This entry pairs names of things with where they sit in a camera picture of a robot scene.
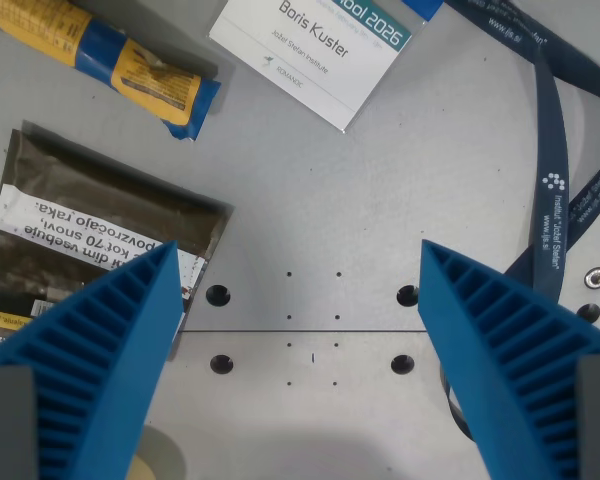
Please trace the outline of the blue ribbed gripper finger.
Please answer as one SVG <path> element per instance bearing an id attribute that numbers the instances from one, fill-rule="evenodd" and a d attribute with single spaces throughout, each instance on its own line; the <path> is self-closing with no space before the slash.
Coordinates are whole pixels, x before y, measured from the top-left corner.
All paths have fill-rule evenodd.
<path id="1" fill-rule="evenodd" d="M 600 329 L 425 240 L 418 311 L 493 479 L 576 479 L 576 365 Z"/>
<path id="2" fill-rule="evenodd" d="M 126 477 L 183 314 L 170 242 L 0 343 L 0 367 L 33 373 L 40 478 Z"/>

